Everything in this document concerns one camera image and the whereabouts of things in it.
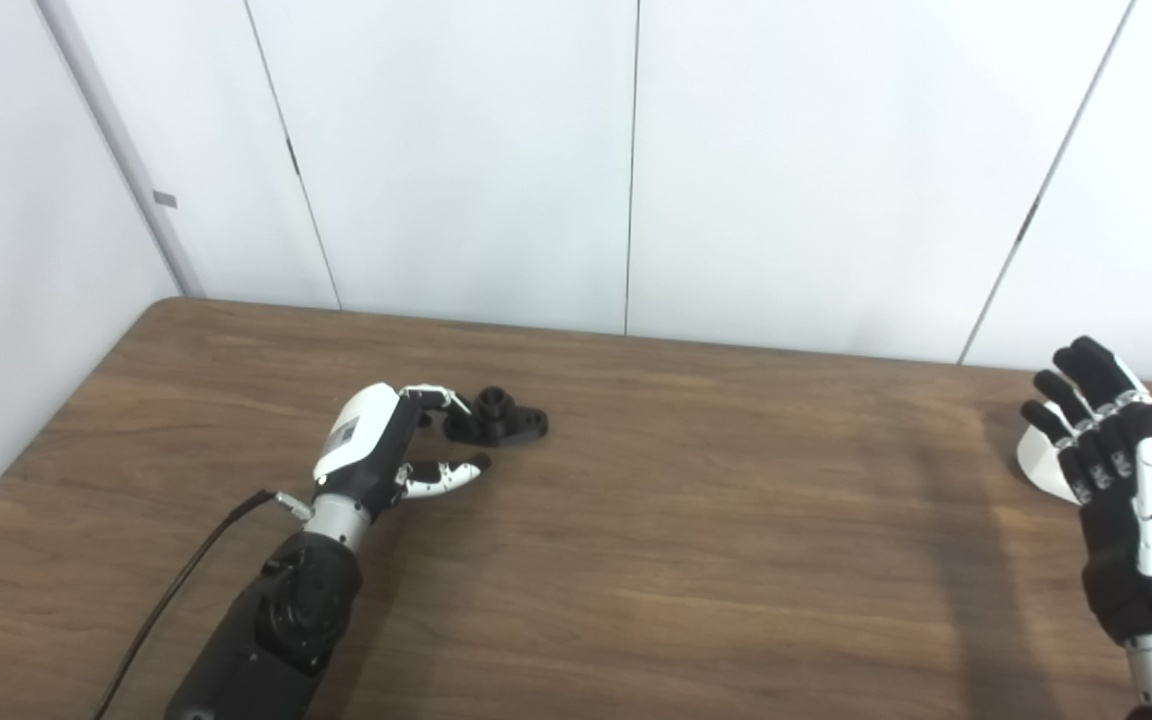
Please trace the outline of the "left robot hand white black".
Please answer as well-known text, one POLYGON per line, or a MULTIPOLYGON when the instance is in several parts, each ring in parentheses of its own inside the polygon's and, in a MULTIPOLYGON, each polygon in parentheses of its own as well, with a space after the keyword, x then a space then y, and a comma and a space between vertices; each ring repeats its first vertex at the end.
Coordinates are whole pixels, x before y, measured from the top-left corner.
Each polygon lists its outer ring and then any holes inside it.
POLYGON ((356 393, 340 410, 314 465, 316 518, 338 505, 376 520, 406 500, 467 487, 492 468, 485 454, 444 462, 408 458, 430 411, 467 416, 468 406, 453 389, 434 384, 394 388, 376 382, 356 393))

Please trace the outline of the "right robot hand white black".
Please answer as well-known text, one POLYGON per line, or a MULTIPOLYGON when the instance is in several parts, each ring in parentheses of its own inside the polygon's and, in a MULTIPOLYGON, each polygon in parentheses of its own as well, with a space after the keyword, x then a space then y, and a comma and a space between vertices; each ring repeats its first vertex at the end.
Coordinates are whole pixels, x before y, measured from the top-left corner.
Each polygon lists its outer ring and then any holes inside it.
POLYGON ((1076 506, 1087 605, 1117 644, 1152 635, 1152 393, 1092 338, 1053 354, 1021 406, 1018 461, 1076 506))

